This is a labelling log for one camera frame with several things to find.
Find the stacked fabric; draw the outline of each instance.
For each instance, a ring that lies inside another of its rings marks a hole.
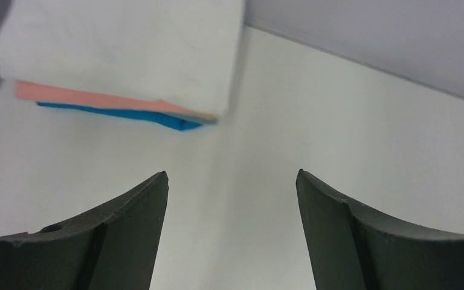
[[[0,77],[41,106],[186,130],[224,115],[243,0],[14,1]]]

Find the white folded cloth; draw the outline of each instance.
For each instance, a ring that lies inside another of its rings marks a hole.
[[[223,115],[243,0],[13,1],[0,76]]]

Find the small hole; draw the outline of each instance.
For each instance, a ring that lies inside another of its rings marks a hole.
[[[63,227],[60,224],[48,225],[47,227],[43,228],[40,233],[52,233],[53,231],[59,231]]]

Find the pink cloth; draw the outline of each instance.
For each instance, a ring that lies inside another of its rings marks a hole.
[[[75,91],[72,89],[38,85],[36,83],[23,81],[17,81],[15,83],[15,95],[19,99],[35,102],[71,104],[99,109],[130,109],[139,111],[177,113],[208,120],[217,119],[217,116],[213,114],[193,112],[181,106],[177,106],[162,100],[136,100],[132,98],[119,97],[117,95]]]

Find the white wall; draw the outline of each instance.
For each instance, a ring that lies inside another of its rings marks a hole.
[[[464,97],[464,1],[250,0],[246,18]]]

